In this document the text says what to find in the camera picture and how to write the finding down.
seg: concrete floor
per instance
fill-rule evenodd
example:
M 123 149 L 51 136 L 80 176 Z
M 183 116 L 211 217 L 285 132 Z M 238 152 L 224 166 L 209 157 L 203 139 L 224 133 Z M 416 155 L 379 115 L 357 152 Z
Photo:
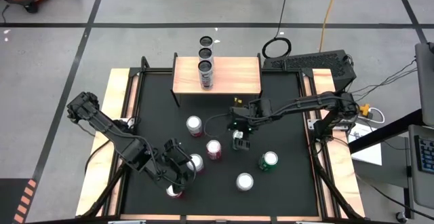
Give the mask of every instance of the concrete floor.
M 81 91 L 102 99 L 110 70 L 137 67 L 143 55 L 152 67 L 170 67 L 174 52 L 194 56 L 203 35 L 220 40 L 215 45 L 219 56 L 255 56 L 276 31 L 258 23 L 278 22 L 282 1 L 100 0 L 98 5 L 99 0 L 97 4 L 95 0 L 49 0 L 37 14 L 11 6 L 5 13 L 9 24 L 0 26 L 0 112 L 10 118 L 0 127 L 0 163 L 4 166 L 0 178 L 31 178 L 44 144 L 52 143 L 27 221 L 75 215 L 92 138 L 66 118 L 66 101 Z M 434 23 L 433 0 L 408 1 L 419 23 Z M 328 3 L 287 0 L 283 22 L 300 23 L 281 30 L 292 41 L 293 55 L 318 51 L 321 29 L 303 24 L 321 26 Z M 357 79 L 352 90 L 380 83 L 410 63 L 414 45 L 420 41 L 413 28 L 419 26 L 409 25 L 412 21 L 402 0 L 335 0 L 329 22 L 354 24 L 350 29 L 327 29 L 323 47 L 323 51 L 344 49 L 353 57 Z M 248 23 L 256 23 L 256 28 L 249 28 Z M 382 29 L 379 23 L 391 25 Z M 423 29 L 423 33 L 434 40 L 433 29 Z M 280 54 L 281 48 L 276 44 L 270 54 Z M 377 89 L 360 103 L 383 111 L 387 124 L 419 108 L 418 99 L 405 99 L 415 97 L 418 82 L 414 73 Z M 47 137 L 49 129 L 52 140 Z M 402 189 L 376 186 L 403 200 Z M 394 213 L 401 210 L 398 205 L 361 182 L 359 188 L 367 217 L 395 221 Z M 416 216 L 411 223 L 428 221 Z

